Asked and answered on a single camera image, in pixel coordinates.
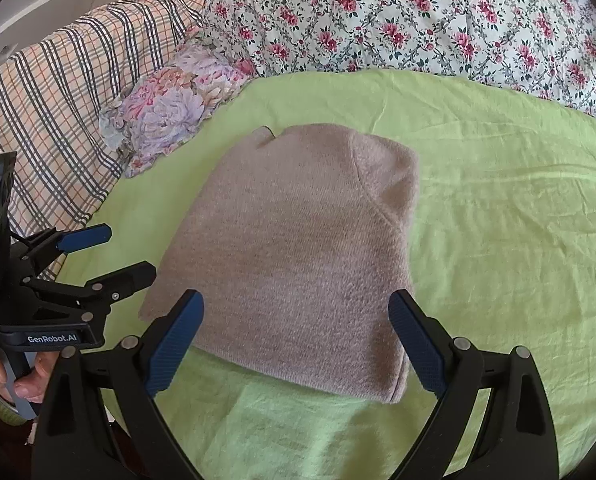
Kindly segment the light green bed sheet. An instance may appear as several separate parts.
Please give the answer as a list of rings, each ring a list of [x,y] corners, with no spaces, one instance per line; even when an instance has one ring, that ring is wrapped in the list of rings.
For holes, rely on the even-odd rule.
[[[109,243],[66,259],[82,284],[158,263],[207,175],[261,126],[334,122],[418,155],[414,296],[480,349],[533,354],[560,470],[596,441],[596,120],[462,78],[398,70],[252,81],[197,136],[119,181],[95,214]],[[409,380],[398,404],[332,396],[191,350],[158,405],[208,479],[386,479],[435,399]]]

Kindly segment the beige knitted sweater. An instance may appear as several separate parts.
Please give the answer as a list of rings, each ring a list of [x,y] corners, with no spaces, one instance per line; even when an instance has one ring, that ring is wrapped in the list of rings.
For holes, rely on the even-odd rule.
[[[195,345],[325,392],[395,403],[409,359],[388,318],[412,287],[412,148],[345,126],[261,127],[217,163],[158,266],[139,314],[194,289]]]

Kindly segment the beige plaid blanket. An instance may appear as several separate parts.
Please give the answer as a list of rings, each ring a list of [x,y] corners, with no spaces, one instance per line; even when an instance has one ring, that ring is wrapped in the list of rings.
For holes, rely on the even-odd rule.
[[[100,110],[172,57],[205,1],[113,1],[0,66],[0,153],[17,155],[13,232],[86,226],[123,172]]]

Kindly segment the purple pink floral pillow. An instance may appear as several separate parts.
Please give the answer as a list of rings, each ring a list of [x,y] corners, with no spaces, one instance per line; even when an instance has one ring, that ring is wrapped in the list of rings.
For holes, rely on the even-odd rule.
[[[100,110],[99,132],[133,178],[191,140],[255,76],[248,62],[187,41],[165,64]]]

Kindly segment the white red floral quilt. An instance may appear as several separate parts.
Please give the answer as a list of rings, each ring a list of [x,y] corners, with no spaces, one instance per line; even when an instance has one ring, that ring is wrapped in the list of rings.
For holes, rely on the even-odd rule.
[[[258,77],[417,70],[596,118],[590,0],[206,0],[198,39]]]

